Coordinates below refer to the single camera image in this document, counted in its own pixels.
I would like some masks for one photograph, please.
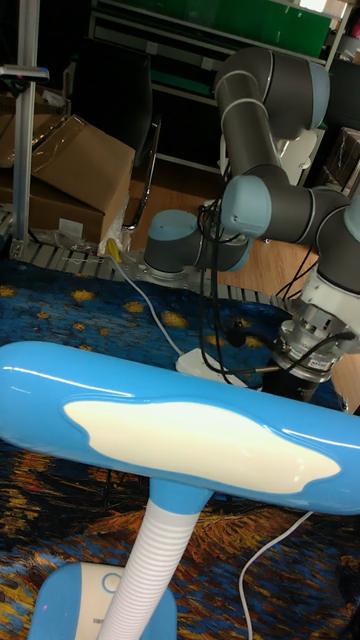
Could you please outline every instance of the blue patterned carpet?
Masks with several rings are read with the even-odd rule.
[[[141,286],[176,344],[197,347],[197,296]],[[173,369],[176,354],[142,303],[127,284],[3,261],[0,345],[44,340]],[[225,325],[242,318],[270,338],[285,318],[270,306],[236,301],[223,301],[221,315]],[[210,326],[205,333],[216,357]],[[270,355],[252,341],[241,349],[225,342],[223,351],[226,366],[237,368],[264,364]],[[319,388],[314,402],[340,409],[331,383]],[[27,637],[36,594],[56,567],[74,560],[125,564],[147,486],[114,472],[105,503],[106,476],[104,469],[0,442],[0,640]],[[241,568],[298,516],[222,495],[212,499],[171,585],[179,639],[247,637],[237,590]],[[250,568],[245,589],[255,640],[339,638],[359,602],[359,525],[358,518],[313,516]]]

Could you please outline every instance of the black chair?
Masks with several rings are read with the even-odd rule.
[[[150,57],[85,38],[75,67],[72,112],[135,150],[134,166],[149,158],[143,195],[130,224],[135,229],[154,172],[161,121],[153,115]]]

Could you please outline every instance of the wooden floor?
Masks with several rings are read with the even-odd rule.
[[[142,172],[136,171],[131,183],[132,206],[141,196],[142,178]],[[146,209],[138,228],[132,232],[131,248],[145,246],[148,229],[156,213],[164,209],[184,209],[196,214],[204,200],[218,195],[220,187],[220,176],[157,161]],[[263,291],[268,295],[276,294],[291,280],[305,254],[304,247],[275,241],[266,244],[255,240],[246,265],[235,273],[220,273],[219,282]],[[316,255],[311,255],[306,266],[315,260]],[[292,292],[300,289],[301,284],[299,280]],[[348,399],[352,413],[360,405],[360,355],[344,356],[335,367],[333,380],[338,391]]]

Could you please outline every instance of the white corrugated tube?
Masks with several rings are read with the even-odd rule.
[[[138,537],[97,640],[139,640],[159,604],[198,520],[149,500]]]

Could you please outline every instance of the white cable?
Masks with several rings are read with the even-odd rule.
[[[151,315],[154,318],[157,326],[159,327],[160,331],[163,333],[163,335],[165,336],[166,340],[168,341],[168,343],[172,346],[172,348],[174,349],[174,351],[176,351],[176,353],[179,356],[184,355],[183,351],[181,351],[179,349],[179,347],[176,346],[175,342],[173,342],[173,340],[170,338],[168,332],[166,331],[165,327],[161,324],[159,318],[156,315],[156,311],[152,305],[151,300],[149,300],[149,298],[147,297],[146,293],[144,293],[143,291],[141,291],[141,289],[135,284],[135,282],[133,282],[129,276],[126,275],[126,273],[122,270],[122,268],[120,267],[119,263],[115,260],[114,256],[110,255],[109,253],[106,254],[105,256],[106,258],[109,258],[111,260],[111,262],[113,263],[114,267],[121,273],[122,277],[125,278],[126,282],[128,282],[129,284],[131,284],[132,287],[134,287],[135,291],[137,291],[138,293],[140,293],[140,295],[144,298],[146,304],[148,305]]]
[[[255,560],[257,560],[257,558],[259,558],[263,553],[265,553],[265,551],[267,551],[268,549],[271,549],[271,547],[273,547],[275,544],[277,544],[278,542],[281,542],[282,540],[287,538],[291,533],[293,533],[295,531],[295,529],[297,529],[305,520],[307,520],[307,518],[310,518],[310,516],[313,513],[314,513],[313,511],[308,511],[307,513],[305,513],[305,515],[301,516],[301,518],[299,518],[299,520],[297,520],[292,525],[292,527],[287,529],[287,531],[285,531],[280,536],[275,538],[275,540],[271,540],[271,542],[268,542],[266,545],[264,545],[261,549],[259,549],[259,551],[257,551],[255,553],[255,555],[252,558],[250,558],[250,560],[246,563],[245,567],[243,568],[243,570],[242,570],[242,572],[240,574],[240,578],[239,578],[239,594],[240,594],[241,604],[242,604],[243,609],[244,609],[244,614],[245,614],[245,618],[246,618],[246,624],[247,624],[247,628],[248,628],[248,640],[253,640],[253,630],[252,630],[252,624],[251,624],[251,618],[250,618],[250,614],[249,614],[249,609],[248,609],[248,606],[247,606],[245,593],[244,593],[244,576],[245,576],[246,571],[248,570],[250,565],[252,565],[252,563],[255,562]]]

